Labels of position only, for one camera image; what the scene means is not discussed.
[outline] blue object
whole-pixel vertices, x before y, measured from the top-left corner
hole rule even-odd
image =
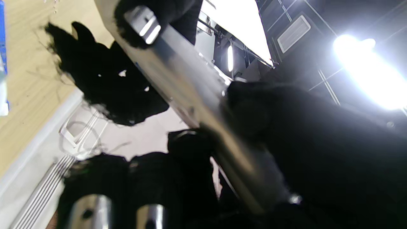
[[[6,53],[6,25],[4,21],[4,2],[0,0],[0,55],[4,64],[4,71],[6,75],[9,73],[7,70],[7,53]]]

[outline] metal pole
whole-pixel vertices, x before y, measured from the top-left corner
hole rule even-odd
[[[67,229],[112,229],[112,201],[104,195],[80,198],[72,207]]]
[[[185,123],[192,128],[205,127],[217,135],[220,146],[216,161],[250,212],[263,214],[287,201],[290,194],[272,155],[263,147],[251,145],[231,128],[233,122],[227,118],[230,114],[224,98],[228,86],[225,75],[199,56],[171,26],[151,48],[130,46],[115,24],[118,2],[95,0],[105,27]]]

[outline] bright light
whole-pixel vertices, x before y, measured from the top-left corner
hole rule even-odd
[[[359,41],[342,35],[334,50],[359,88],[382,107],[395,110],[407,106],[407,81],[372,49],[376,41]]]
[[[231,72],[233,70],[233,48],[229,46],[228,48],[228,68]]]
[[[151,34],[147,37],[146,43],[147,43],[147,44],[152,44],[153,41],[157,38],[158,33],[160,32],[160,30],[161,30],[161,26],[157,25],[157,26],[153,29],[153,31],[151,32]]]
[[[152,17],[147,24],[144,25],[144,27],[140,31],[140,37],[146,35],[147,31],[150,29],[150,27],[153,25],[153,22],[156,20],[155,17]]]

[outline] white panel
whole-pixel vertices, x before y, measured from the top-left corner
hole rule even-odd
[[[69,118],[67,129],[73,137],[78,137],[83,133],[87,124],[91,120],[95,110],[91,110],[88,105],[83,103]]]
[[[282,53],[287,52],[288,49],[290,49],[297,41],[299,41],[310,29],[311,25],[308,23],[305,17],[301,15],[277,39]]]

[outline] wooden floor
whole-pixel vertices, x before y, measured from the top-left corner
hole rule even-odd
[[[79,21],[98,42],[110,45],[113,41],[93,0],[4,2],[11,111],[0,117],[0,177],[74,88],[57,74],[57,57],[45,48],[49,37],[44,25],[51,21],[70,32],[71,22]]]

